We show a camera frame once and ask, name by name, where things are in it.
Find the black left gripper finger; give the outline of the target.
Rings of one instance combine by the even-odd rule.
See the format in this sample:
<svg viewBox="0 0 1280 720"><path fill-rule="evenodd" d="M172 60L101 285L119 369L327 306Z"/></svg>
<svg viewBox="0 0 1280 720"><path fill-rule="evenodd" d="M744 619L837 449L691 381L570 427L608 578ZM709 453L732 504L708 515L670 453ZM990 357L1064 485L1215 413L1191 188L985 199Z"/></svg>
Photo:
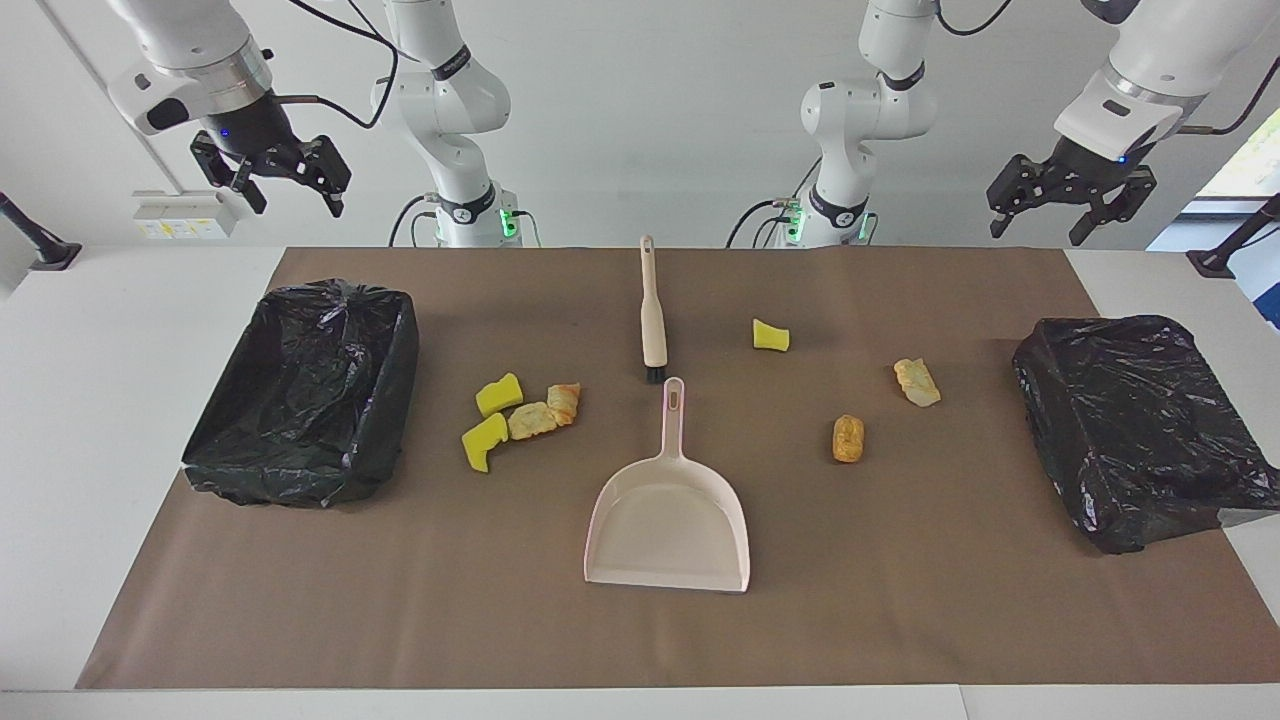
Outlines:
<svg viewBox="0 0 1280 720"><path fill-rule="evenodd" d="M1152 195L1157 183L1156 178L1125 178L1110 200L1105 197L1102 190L1089 187L1084 196L1085 211L1069 231L1070 245L1082 246L1102 225L1129 222Z"/></svg>
<svg viewBox="0 0 1280 720"><path fill-rule="evenodd" d="M989 223L993 240L1000 240L1016 214L1044 204L1042 183L1044 164L1025 155L1014 155L988 187L988 206L995 214Z"/></svg>

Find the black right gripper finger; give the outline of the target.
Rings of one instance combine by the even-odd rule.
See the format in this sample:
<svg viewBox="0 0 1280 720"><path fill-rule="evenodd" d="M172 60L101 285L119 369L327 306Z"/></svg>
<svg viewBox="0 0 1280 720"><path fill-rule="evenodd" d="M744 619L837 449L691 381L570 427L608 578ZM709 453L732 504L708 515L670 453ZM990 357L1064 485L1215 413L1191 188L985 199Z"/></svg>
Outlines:
<svg viewBox="0 0 1280 720"><path fill-rule="evenodd" d="M253 181L253 168L250 161L242 161L233 170L209 132L196 133L192 140L192 156L214 188L230 190L239 195L255 214L265 213L268 200Z"/></svg>
<svg viewBox="0 0 1280 720"><path fill-rule="evenodd" d="M351 170L337 145L325 135L300 145L300 183L317 192L333 218L344 211L343 196L349 186Z"/></svg>

